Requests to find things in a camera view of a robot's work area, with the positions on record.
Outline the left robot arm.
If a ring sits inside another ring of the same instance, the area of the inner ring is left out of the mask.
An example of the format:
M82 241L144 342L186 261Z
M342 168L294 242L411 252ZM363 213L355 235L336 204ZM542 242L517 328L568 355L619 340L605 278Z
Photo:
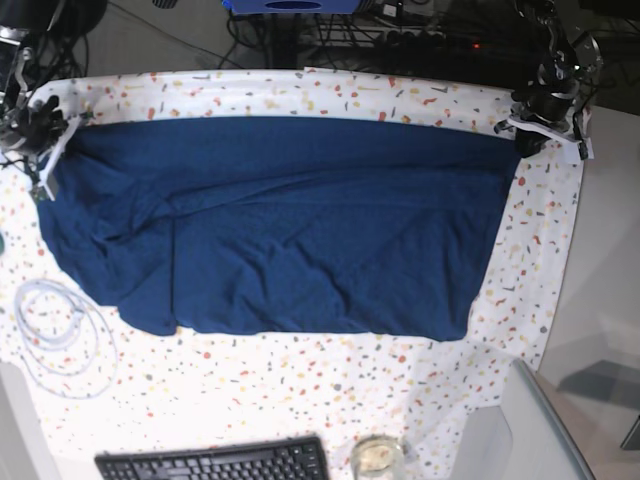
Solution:
M535 76L511 93L510 115L494 131L514 133L522 158L539 154L553 141L565 149L569 164L579 165L593 156L589 104L600 88L600 48L588 32L571 41L553 1L516 1L514 7L543 33L545 44Z

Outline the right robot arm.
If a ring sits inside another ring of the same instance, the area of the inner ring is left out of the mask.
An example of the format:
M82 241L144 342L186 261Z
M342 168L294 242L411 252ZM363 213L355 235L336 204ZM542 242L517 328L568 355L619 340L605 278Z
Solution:
M88 113L65 114L60 98L36 92L56 78L85 77L76 44L104 17L105 1L3 1L1 3L1 166L20 167L38 203L58 192L54 169Z

